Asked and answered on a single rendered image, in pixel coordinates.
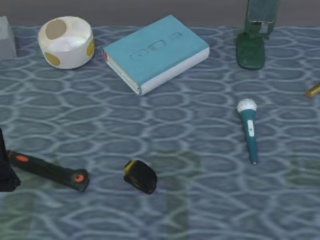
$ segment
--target wall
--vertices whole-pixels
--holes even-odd
[[[173,14],[190,26],[239,26],[247,0],[1,0],[0,16],[12,25],[42,25],[79,16],[93,26],[149,24]],[[281,0],[277,25],[320,25],[320,0]]]

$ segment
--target book cover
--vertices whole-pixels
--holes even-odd
[[[169,15],[103,48],[106,63],[144,95],[209,56],[209,45]]]

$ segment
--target microphone head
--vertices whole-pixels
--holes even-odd
[[[236,110],[238,113],[241,113],[244,110],[257,110],[257,104],[255,101],[249,98],[245,98],[239,101],[238,105],[236,106]]]

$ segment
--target blue patterned table surface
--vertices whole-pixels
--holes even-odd
[[[319,240],[320,27],[277,27],[266,64],[237,66],[232,27],[192,28],[209,59],[150,94],[135,95],[102,47],[138,27],[96,27],[93,59],[77,70],[44,60],[39,27],[15,27],[18,58],[0,62],[0,126],[8,149],[86,168],[84,193],[16,169],[0,194],[1,240]],[[258,165],[235,111],[258,105]],[[150,164],[146,195],[123,181],[131,159]]]

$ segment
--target green stapler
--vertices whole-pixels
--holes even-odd
[[[265,65],[265,43],[277,19],[279,0],[248,0],[244,32],[236,39],[236,59],[241,68],[258,70]]]

